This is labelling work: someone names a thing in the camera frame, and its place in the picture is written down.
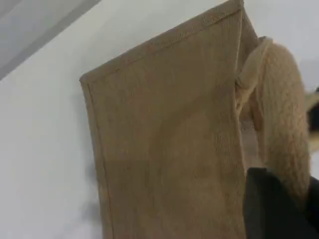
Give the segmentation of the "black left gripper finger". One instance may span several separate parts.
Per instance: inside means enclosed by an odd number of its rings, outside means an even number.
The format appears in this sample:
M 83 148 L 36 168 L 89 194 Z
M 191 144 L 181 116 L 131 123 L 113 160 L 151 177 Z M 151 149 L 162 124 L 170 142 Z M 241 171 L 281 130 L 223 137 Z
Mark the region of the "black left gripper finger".
M 307 229 L 307 239 L 319 238 L 319 180 L 311 177 L 307 196 L 307 222 L 310 229 Z
M 305 239 L 310 225 L 282 186 L 263 168 L 249 168 L 244 193 L 248 239 Z

